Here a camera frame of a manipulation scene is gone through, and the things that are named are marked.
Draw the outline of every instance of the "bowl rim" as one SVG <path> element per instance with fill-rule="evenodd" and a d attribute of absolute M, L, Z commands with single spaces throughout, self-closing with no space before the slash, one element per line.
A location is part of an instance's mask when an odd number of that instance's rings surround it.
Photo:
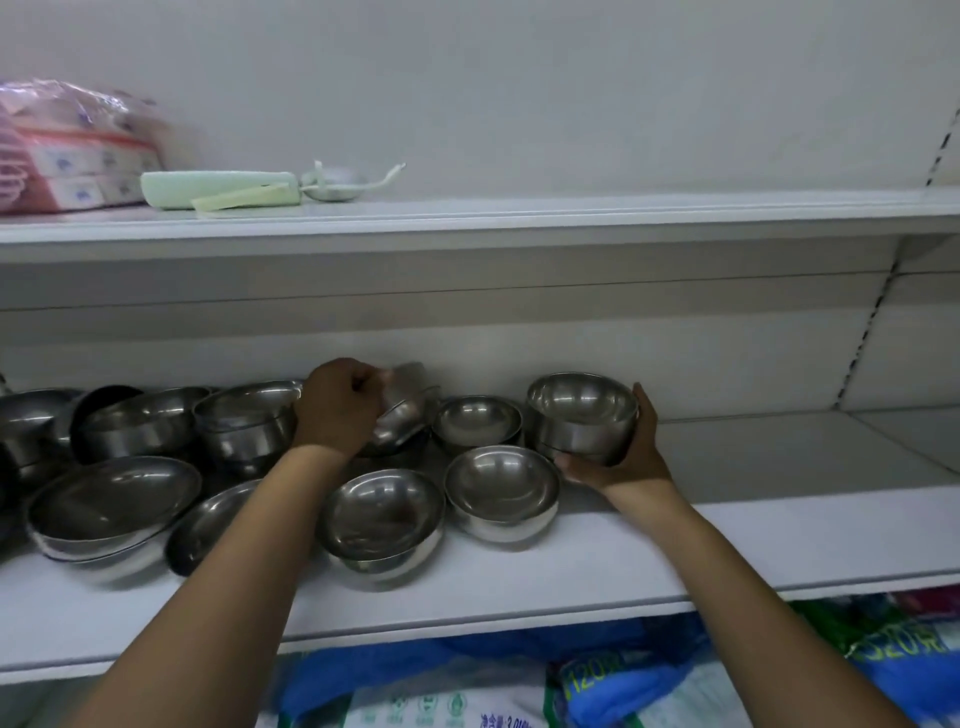
<path fill-rule="evenodd" d="M 200 410 L 205 404 L 209 404 L 211 400 L 215 400 L 220 397 L 226 397 L 227 395 L 233 394 L 238 390 L 249 390 L 253 387 L 263 387 L 268 384 L 283 384 L 288 385 L 291 389 L 296 389 L 299 394 L 294 397 L 289 403 L 283 404 L 276 409 L 265 409 L 263 410 L 263 417 L 256 420 L 255 422 L 248 422 L 244 425 L 217 425 L 217 423 L 222 423 L 224 419 L 229 418 L 215 418 L 209 417 L 203 414 Z M 223 389 L 217 389 L 210 392 L 209 395 L 201 399 L 200 401 L 194 403 L 193 407 L 190 408 L 190 414 L 193 415 L 194 420 L 197 423 L 199 429 L 204 429 L 207 432 L 230 432 L 235 429 L 246 429 L 247 427 L 254 427 L 257 425 L 263 425 L 271 420 L 276 420 L 282 416 L 284 410 L 294 406 L 296 402 L 303 393 L 303 380 L 295 378 L 287 379 L 264 379 L 262 381 L 252 381 L 247 384 L 237 384 L 232 387 L 224 387 Z"/>
<path fill-rule="evenodd" d="M 561 418 L 561 417 L 556 417 L 556 416 L 554 416 L 554 415 L 548 415 L 546 412 L 544 412 L 543 410 L 539 409 L 539 408 L 534 404 L 532 395 L 533 395 L 534 388 L 535 388 L 537 385 L 539 385 L 541 382 L 543 382 L 543 381 L 545 381 L 545 380 L 547 380 L 547 379 L 550 379 L 550 378 L 552 378 L 552 377 L 554 377 L 554 376 L 569 376 L 569 375 L 589 376 L 589 377 L 594 378 L 594 379 L 604 379 L 604 380 L 606 380 L 607 382 L 612 383 L 612 384 L 615 385 L 618 389 L 620 389 L 621 391 L 623 391 L 623 392 L 625 392 L 627 395 L 629 395 L 629 399 L 630 399 L 630 402 L 631 402 L 631 405 L 632 405 L 632 406 L 631 406 L 630 414 L 627 415 L 626 417 L 618 417 L 618 418 L 615 418 L 615 419 L 613 419 L 613 420 L 610 420 L 608 423 L 595 423 L 595 424 L 575 423 L 575 422 L 572 422 L 572 421 L 570 421 L 570 420 L 565 420 L 565 419 L 563 419 L 563 418 Z M 614 379 L 614 378 L 611 377 L 611 376 L 598 375 L 598 374 L 594 374 L 593 372 L 552 372 L 551 374 L 548 374 L 548 375 L 538 376 L 536 379 L 534 379 L 534 380 L 530 383 L 530 386 L 527 387 L 526 403 L 527 403 L 527 406 L 530 407 L 534 412 L 536 412 L 536 413 L 537 413 L 538 415 L 540 415 L 541 417 L 546 418 L 547 420 L 553 420 L 553 421 L 555 421 L 555 422 L 562 422 L 562 423 L 570 423 L 571 425 L 577 425 L 577 426 L 579 426 L 579 427 L 604 427 L 604 426 L 611 425 L 611 424 L 619 424 L 619 423 L 629 422 L 630 420 L 635 420 L 635 419 L 636 419 L 636 416 L 639 414 L 639 411 L 640 411 L 640 403 L 639 403 L 639 401 L 637 401 L 636 395 L 634 394 L 634 391 L 633 391 L 630 387 L 628 387 L 628 386 L 627 386 L 626 384 L 624 384 L 623 382 L 618 381 L 617 379 Z"/>
<path fill-rule="evenodd" d="M 148 420 L 148 421 L 146 421 L 146 422 L 142 422 L 142 423 L 140 423 L 139 425 L 123 425 L 123 426 L 120 426 L 120 427 L 115 427 L 115 426 L 110 426 L 110 427 L 96 426 L 96 422 L 95 422 L 95 421 L 98 419 L 98 417 L 101 417 L 101 418 L 104 417 L 104 416 L 105 416 L 105 413 L 106 413 L 106 416 L 109 416 L 109 415 L 111 415 L 114 411 L 121 410 L 121 409 L 123 409 L 125 406 L 131 404 L 132 402 L 133 402 L 133 403 L 137 403 L 138 400 L 148 400 L 148 399 L 153 398 L 153 397 L 157 397 L 157 396 L 160 396 L 160 395 L 169 394 L 170 392 L 180 392 L 180 391 L 183 391 L 183 390 L 190 390 L 190 389 L 196 389 L 196 390 L 199 390 L 199 391 L 203 391 L 203 392 L 205 392 L 205 394 L 203 394 L 196 402 L 194 402 L 193 405 L 191 405 L 190 407 L 184 409 L 182 412 L 178 412 L 178 413 L 175 414 L 175 415 L 155 415 L 152 419 L 156 419 L 156 420 L 171 420 L 171 419 L 176 418 L 176 417 L 183 417 L 184 415 L 189 416 L 189 417 L 192 418 L 192 417 L 193 417 L 193 407 L 194 407 L 197 403 L 199 403 L 200 401 L 205 400 L 207 397 L 209 397 L 211 394 L 213 394 L 213 391 L 210 389 L 210 387 L 203 387 L 203 386 L 169 387 L 169 388 L 167 388 L 167 389 L 158 389 L 158 390 L 156 390 L 155 392 L 144 392 L 144 393 L 141 394 L 141 395 L 135 395 L 135 396 L 133 396 L 133 397 L 130 397 L 128 400 L 120 400 L 120 401 L 118 401 L 118 402 L 115 402 L 114 404 L 109 404 L 108 406 L 102 407 L 101 409 L 98 409 L 98 410 L 96 410 L 95 412 L 91 412 L 89 415 L 87 415 L 87 416 L 84 418 L 84 421 L 80 423 L 80 431 L 83 432 L 84 434 L 86 434 L 86 433 L 88 433 L 88 432 L 117 432 L 117 431 L 119 431 L 119 430 L 139 429 L 139 428 L 141 428 L 141 427 L 150 426 L 150 425 L 153 424 L 153 422 L 151 422 L 150 420 Z"/>
<path fill-rule="evenodd" d="M 61 410 L 65 406 L 73 402 L 74 400 L 78 399 L 83 393 L 84 393 L 83 390 L 74 389 L 71 387 L 40 387 L 39 389 L 25 389 L 22 392 L 10 392 L 8 395 L 0 396 L 0 403 L 6 404 L 6 405 L 9 405 L 12 400 L 25 400 L 29 396 L 35 396 L 35 395 L 56 394 L 64 397 L 63 402 L 60 404 L 60 408 L 58 409 L 58 411 L 52 414 L 46 420 L 39 423 L 38 425 L 31 427 L 26 432 L 20 432 L 18 434 L 14 434 L 8 437 L 0 436 L 0 442 L 11 442 L 11 441 L 20 440 L 23 438 L 30 439 L 30 440 L 37 440 L 37 439 L 44 438 L 47 434 L 47 429 L 49 428 L 50 423 L 57 418 Z"/>
<path fill-rule="evenodd" d="M 193 573 L 193 571 L 195 571 L 200 564 L 197 564 L 197 566 L 194 567 L 194 569 L 188 573 L 184 573 L 181 570 L 174 568 L 173 560 L 170 558 L 170 553 L 171 551 L 174 550 L 175 540 L 178 538 L 178 536 L 181 536 L 185 532 L 192 530 L 193 526 L 196 525 L 197 519 L 200 518 L 200 515 L 198 514 L 201 513 L 201 510 L 204 509 L 205 506 L 219 505 L 225 500 L 229 500 L 232 497 L 236 497 L 239 494 L 246 493 L 247 495 L 244 498 L 243 505 L 240 506 L 241 508 L 243 508 L 243 506 L 247 504 L 247 500 L 250 499 L 250 495 L 253 493 L 253 491 L 256 490 L 256 487 L 262 481 L 263 481 L 262 477 L 251 478 L 250 480 L 244 480 L 242 483 L 231 485 L 229 488 L 225 488 L 224 490 L 220 491 L 220 493 L 215 493 L 210 497 L 206 497 L 200 502 L 194 503 L 189 508 L 187 508 L 187 510 L 184 511 L 183 515 L 180 516 L 177 519 L 177 521 L 171 526 L 170 536 L 167 538 L 167 543 L 163 545 L 163 560 L 166 562 L 167 569 L 169 569 L 172 573 L 176 574 L 177 576 L 183 576 L 183 577 L 189 576 L 191 573 Z M 217 541 L 220 541 L 220 538 L 223 537 L 223 535 L 224 534 L 221 533 L 220 536 L 217 537 Z"/>
<path fill-rule="evenodd" d="M 477 445 L 477 446 L 473 446 L 473 445 L 460 445 L 460 444 L 458 444 L 458 443 L 450 442 L 450 441 L 447 440 L 447 439 L 441 434 L 441 432 L 437 429 L 436 424 L 437 424 L 437 421 L 440 419 L 440 416 L 444 413 L 444 410 L 445 410 L 449 405 L 454 404 L 454 403 L 456 403 L 456 402 L 458 402 L 458 401 L 463 401 L 463 400 L 493 400 L 493 401 L 499 402 L 499 403 L 501 403 L 501 404 L 506 404 L 508 407 L 510 407 L 512 410 L 514 410 L 514 412 L 516 412 L 517 425 L 516 425 L 516 427 L 515 427 L 514 429 L 512 429 L 512 430 L 510 431 L 510 433 L 509 433 L 506 437 L 504 437 L 499 443 L 491 443 L 490 445 Z M 439 440 L 441 440 L 443 443 L 446 443 L 446 444 L 448 444 L 448 445 L 451 445 L 451 446 L 453 446 L 453 447 L 455 447 L 455 448 L 477 449 L 477 448 L 488 448 L 488 447 L 492 447 L 492 446 L 494 446 L 494 445 L 506 445 L 506 444 L 508 444 L 513 438 L 515 438 L 520 432 L 523 431 L 523 428 L 524 428 L 525 425 L 526 425 L 526 422 L 525 422 L 525 418 L 523 417 L 523 407 L 521 407 L 519 404 L 517 404 L 516 402 L 514 402 L 514 401 L 511 400 L 510 398 L 500 397 L 499 395 L 455 395 L 455 396 L 453 396 L 453 397 L 445 397 L 443 400 L 441 400 L 440 404 L 437 406 L 437 412 L 436 412 L 436 414 L 433 416 L 433 419 L 430 421 L 430 431 L 431 431 L 433 434 L 435 434 L 435 435 L 437 436 L 437 438 L 438 438 Z"/>
<path fill-rule="evenodd" d="M 330 498 L 330 496 L 332 496 L 335 491 L 338 491 L 341 488 L 346 488 L 350 483 L 354 483 L 357 480 L 368 480 L 375 476 L 382 477 L 384 475 L 396 475 L 398 473 L 403 473 L 403 474 L 412 473 L 417 477 L 417 479 L 422 480 L 423 482 L 430 485 L 430 487 L 436 493 L 437 498 L 440 500 L 440 507 L 437 509 L 437 517 L 435 519 L 435 522 L 431 524 L 429 530 L 427 530 L 423 538 L 421 538 L 415 544 L 412 544 L 411 546 L 404 548 L 402 551 L 398 551 L 397 553 L 392 553 L 389 556 L 380 556 L 379 558 L 376 558 L 376 559 L 356 559 L 351 556 L 345 555 L 340 548 L 336 547 L 336 545 L 334 545 L 333 542 L 329 538 L 327 538 L 327 529 L 325 528 L 324 519 L 326 516 L 327 509 L 329 507 L 328 503 L 332 501 L 332 498 Z M 367 564 L 370 566 L 374 566 L 376 564 L 382 564 L 384 562 L 391 561 L 393 559 L 396 559 L 399 556 L 403 556 L 404 554 L 407 554 L 407 553 L 410 553 L 411 551 L 416 550 L 421 544 L 423 544 L 423 542 L 429 539 L 434 534 L 435 531 L 437 531 L 439 528 L 443 528 L 445 517 L 446 517 L 446 500 L 444 498 L 444 490 L 440 486 L 438 486 L 435 482 L 433 482 L 431 478 L 427 477 L 420 471 L 411 470 L 409 468 L 386 468 L 380 471 L 371 471 L 370 473 L 357 475 L 356 477 L 351 478 L 350 480 L 347 480 L 346 482 L 342 483 L 341 485 L 338 485 L 336 488 L 331 490 L 327 494 L 327 497 L 324 498 L 324 505 L 320 509 L 320 515 L 317 518 L 317 528 L 316 528 L 315 538 L 330 556 L 336 559 L 339 559 L 340 561 L 348 562 L 351 564 Z"/>
<path fill-rule="evenodd" d="M 94 470 L 103 470 L 111 466 L 116 467 L 118 464 L 129 462 L 131 460 L 142 461 L 145 459 L 151 460 L 151 461 L 162 460 L 164 462 L 176 463 L 178 467 L 181 467 L 184 469 L 184 473 L 188 475 L 192 481 L 190 484 L 189 490 L 193 492 L 193 495 L 189 496 L 188 494 L 188 497 L 184 499 L 185 502 L 175 504 L 175 506 L 168 508 L 166 511 L 164 511 L 162 515 L 162 518 L 164 519 L 163 523 L 152 524 L 149 526 L 144 526 L 142 528 L 136 528 L 133 531 L 128 531 L 126 533 L 118 534 L 116 536 L 105 536 L 104 538 L 100 538 L 100 539 L 63 539 L 63 538 L 60 538 L 59 536 L 48 536 L 45 533 L 43 533 L 41 530 L 35 527 L 33 523 L 33 519 L 31 518 L 31 512 L 33 511 L 36 503 L 42 497 L 45 497 L 49 492 L 56 490 L 58 487 L 63 487 L 64 483 L 80 475 L 83 475 L 85 473 L 90 473 L 91 471 L 94 471 Z M 197 496 L 200 495 L 202 489 L 203 489 L 203 477 L 200 475 L 200 471 L 198 471 L 193 465 L 185 462 L 184 460 L 178 460 L 175 457 L 164 457 L 162 455 L 131 455 L 130 457 L 118 457 L 112 460 L 104 460 L 99 463 L 93 463 L 92 465 L 84 465 L 79 467 L 76 470 L 72 470 L 72 471 L 69 471 L 68 473 L 63 473 L 61 475 L 58 475 L 49 483 L 44 485 L 42 488 L 38 489 L 35 493 L 31 494 L 30 497 L 28 497 L 23 502 L 21 506 L 21 509 L 22 509 L 21 512 L 22 512 L 23 522 L 24 522 L 24 526 L 26 527 L 27 533 L 34 540 L 39 538 L 45 542 L 50 542 L 54 544 L 56 543 L 70 544 L 72 546 L 84 544 L 89 546 L 96 546 L 98 544 L 105 545 L 106 543 L 113 541 L 115 539 L 128 538 L 133 534 L 139 533 L 140 531 L 144 531 L 144 532 L 149 531 L 150 533 L 144 539 L 145 541 L 146 539 L 152 538 L 157 533 L 167 528 L 182 513 L 184 513 L 197 499 Z"/>
<path fill-rule="evenodd" d="M 456 489 L 451 490 L 451 488 L 449 487 L 448 481 L 450 478 L 450 474 L 453 472 L 453 468 L 459 460 L 466 460 L 470 457 L 483 455 L 493 450 L 504 450 L 504 449 L 510 452 L 522 454 L 524 456 L 530 456 L 535 460 L 539 460 L 541 463 L 547 466 L 547 468 L 550 470 L 550 472 L 553 474 L 553 477 L 554 477 L 555 486 L 552 489 L 553 497 L 548 499 L 543 505 L 543 507 L 539 509 L 536 513 L 532 513 L 529 516 L 525 516 L 522 519 L 488 519 L 488 518 L 484 518 L 483 516 L 477 516 L 476 514 L 471 513 L 467 509 L 467 507 L 463 505 L 462 502 L 457 502 L 457 498 L 454 496 L 454 493 L 456 493 Z M 563 481 L 564 481 L 563 475 L 561 474 L 557 466 L 554 465 L 548 457 L 540 454 L 534 449 L 525 448 L 520 445 L 487 445 L 482 448 L 474 448 L 474 449 L 469 449 L 466 452 L 461 452 L 459 455 L 453 458 L 453 460 L 450 461 L 450 464 L 447 465 L 446 470 L 444 470 L 444 493 L 446 495 L 447 501 L 458 513 L 462 513 L 465 516 L 468 516 L 472 519 L 477 519 L 478 521 L 482 521 L 485 523 L 496 523 L 500 525 L 517 525 L 518 523 L 524 523 L 524 522 L 530 521 L 531 519 L 542 516 L 548 510 L 550 510 L 555 505 L 557 505 L 557 503 L 560 501 L 560 490 L 561 490 L 561 485 Z"/>

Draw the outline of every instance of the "stainless steel bowl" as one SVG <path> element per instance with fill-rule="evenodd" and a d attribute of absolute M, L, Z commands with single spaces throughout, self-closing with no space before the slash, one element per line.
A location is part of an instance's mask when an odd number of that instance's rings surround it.
<path fill-rule="evenodd" d="M 513 445 L 523 432 L 519 407 L 500 397 L 454 397 L 440 405 L 433 419 L 438 445 L 451 455 L 489 445 Z"/>
<path fill-rule="evenodd" d="M 546 528 L 557 515 L 560 483 L 545 457 L 509 445 L 464 452 L 444 475 L 455 522 L 498 544 L 525 541 Z"/>
<path fill-rule="evenodd" d="M 246 429 L 293 413 L 303 382 L 274 379 L 216 392 L 193 408 L 197 427 L 207 432 Z"/>
<path fill-rule="evenodd" d="M 193 406 L 209 394 L 206 387 L 178 387 L 139 395 L 97 410 L 80 434 L 97 460 L 172 452 L 196 437 Z"/>
<path fill-rule="evenodd" d="M 27 534 L 53 559 L 101 558 L 162 531 L 200 491 L 200 474 L 179 460 L 108 460 L 62 475 L 30 498 Z"/>
<path fill-rule="evenodd" d="M 378 453 L 365 456 L 369 450 L 362 450 L 360 455 L 350 463 L 352 472 L 356 474 L 370 473 L 372 471 L 383 471 L 392 468 L 403 468 L 414 470 L 423 462 L 423 455 L 426 452 L 426 446 L 430 442 L 430 433 L 422 429 L 416 435 L 411 437 L 402 447 L 395 452 L 388 454 Z"/>
<path fill-rule="evenodd" d="M 387 410 L 412 399 L 429 386 L 426 368 L 418 361 L 394 367 L 384 378 L 382 399 L 383 408 Z"/>
<path fill-rule="evenodd" d="M 41 460 L 33 465 L 8 473 L 2 480 L 10 483 L 21 496 L 35 493 L 54 478 L 78 467 L 72 460 Z"/>
<path fill-rule="evenodd" d="M 634 393 L 605 376 L 543 376 L 527 390 L 528 439 L 604 462 L 622 454 L 636 426 Z"/>
<path fill-rule="evenodd" d="M 170 533 L 164 550 L 167 566 L 177 576 L 189 576 L 213 550 L 234 517 L 260 483 L 240 483 L 194 506 Z"/>
<path fill-rule="evenodd" d="M 399 469 L 361 475 L 337 488 L 317 525 L 333 563 L 370 581 L 412 571 L 443 533 L 443 493 L 424 475 Z"/>
<path fill-rule="evenodd" d="M 546 457 L 546 458 L 547 458 L 548 460 L 550 460 L 551 462 L 553 462 L 554 460 L 557 459 L 557 455 L 566 454 L 566 455 L 577 455 L 577 457 L 582 457 L 584 460 L 589 460 L 589 461 L 594 462 L 594 463 L 597 463 L 597 464 L 599 464 L 599 465 L 607 465 L 607 464 L 608 464 L 608 458 L 607 458 L 606 455 L 603 455 L 603 454 L 595 454 L 595 453 L 589 453 L 589 452 L 588 452 L 588 453 L 579 454 L 579 453 L 576 453 L 576 452 L 566 452 L 565 450 L 556 449 L 556 448 L 551 448 L 551 447 L 548 446 L 548 445 L 544 445 L 543 443 L 537 443 L 537 442 L 534 442 L 534 443 L 529 443 L 529 442 L 528 442 L 528 443 L 527 443 L 527 446 L 528 446 L 529 448 L 531 448 L 531 449 L 536 450 L 537 452 L 539 452 L 541 455 L 543 455 L 544 457 Z"/>
<path fill-rule="evenodd" d="M 440 387 L 428 387 L 388 409 L 376 421 L 367 455 L 390 453 L 427 428 L 440 403 Z"/>
<path fill-rule="evenodd" d="M 147 540 L 109 556 L 85 561 L 52 561 L 57 562 L 70 576 L 92 586 L 123 588 L 163 563 L 163 551 L 169 536 L 170 529 L 165 528 Z"/>
<path fill-rule="evenodd" d="M 15 471 L 51 458 L 50 423 L 79 394 L 35 389 L 0 397 L 0 469 Z"/>
<path fill-rule="evenodd" d="M 97 410 L 142 394 L 143 390 L 136 387 L 110 384 L 78 395 L 50 423 L 50 436 L 58 456 L 79 463 L 92 463 L 93 458 L 86 451 L 86 443 L 80 436 L 80 425 Z"/>
<path fill-rule="evenodd" d="M 200 429 L 207 450 L 215 458 L 227 461 L 253 461 L 284 452 L 297 431 L 297 417 L 286 409 L 279 417 L 259 425 L 227 431 Z"/>

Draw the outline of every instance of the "white shelf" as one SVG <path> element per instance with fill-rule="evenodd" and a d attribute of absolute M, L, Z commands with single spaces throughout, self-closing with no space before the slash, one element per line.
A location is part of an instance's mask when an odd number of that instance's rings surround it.
<path fill-rule="evenodd" d="M 662 434 L 691 497 L 738 501 L 700 507 L 786 597 L 960 582 L 960 481 L 846 415 L 674 423 Z M 826 491 L 843 495 L 794 497 Z M 35 553 L 9 558 L 0 565 L 0 683 L 104 671 L 178 583 L 163 575 L 97 590 Z M 393 591 L 359 590 L 317 560 L 281 651 L 687 609 L 653 546 L 596 494 L 568 489 L 529 549 L 485 546 L 451 528 L 427 569 Z"/>
<path fill-rule="evenodd" d="M 504 231 L 510 234 L 478 234 Z M 960 187 L 357 202 L 207 214 L 139 206 L 0 217 L 0 262 L 958 231 Z M 187 240 L 193 244 L 171 244 Z M 127 245 L 90 248 L 110 242 Z"/>
<path fill-rule="evenodd" d="M 960 406 L 856 412 L 902 445 L 960 473 Z"/>

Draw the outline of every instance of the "stacked bowls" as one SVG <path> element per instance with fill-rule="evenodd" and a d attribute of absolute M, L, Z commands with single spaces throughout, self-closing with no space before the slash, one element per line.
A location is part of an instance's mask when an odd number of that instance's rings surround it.
<path fill-rule="evenodd" d="M 170 525 L 194 502 L 201 477 L 167 457 L 126 457 L 64 474 L 24 506 L 27 535 L 47 558 L 109 584 L 162 560 Z"/>
<path fill-rule="evenodd" d="M 550 525 L 559 509 L 560 484 L 553 463 L 509 445 L 464 452 L 444 475 L 454 522 L 495 544 L 529 541 Z"/>
<path fill-rule="evenodd" d="M 453 397 L 440 405 L 432 430 L 440 448 L 455 456 L 474 448 L 517 444 L 523 435 L 523 415 L 500 397 Z"/>
<path fill-rule="evenodd" d="M 367 473 L 324 501 L 317 538 L 341 570 L 372 583 L 414 571 L 444 534 L 444 494 L 411 470 Z"/>
<path fill-rule="evenodd" d="M 527 407 L 530 447 L 551 459 L 568 452 L 603 465 L 626 454 L 639 411 L 628 387 L 583 372 L 537 379 L 527 390 Z"/>
<path fill-rule="evenodd" d="M 196 438 L 192 410 L 209 394 L 206 387 L 178 387 L 138 395 L 93 412 L 80 434 L 97 461 L 176 454 Z"/>
<path fill-rule="evenodd" d="M 263 477 L 293 442 L 293 405 L 302 386 L 298 379 L 274 379 L 199 401 L 193 415 L 210 455 L 232 473 Z"/>
<path fill-rule="evenodd" d="M 35 389 L 0 397 L 0 483 L 7 500 L 65 469 L 51 425 L 79 395 L 74 389 Z"/>

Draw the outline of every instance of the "middle shelf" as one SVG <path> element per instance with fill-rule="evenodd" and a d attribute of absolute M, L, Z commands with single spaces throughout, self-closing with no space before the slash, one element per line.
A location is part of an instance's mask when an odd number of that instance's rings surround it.
<path fill-rule="evenodd" d="M 664 424 L 685 493 L 789 598 L 960 582 L 960 480 L 840 412 Z M 163 574 L 104 590 L 32 552 L 0 564 L 0 683 L 103 672 L 177 589 Z M 281 651 L 690 609 L 645 537 L 592 491 L 568 487 L 530 548 L 447 529 L 423 573 L 390 591 L 318 556 Z"/>

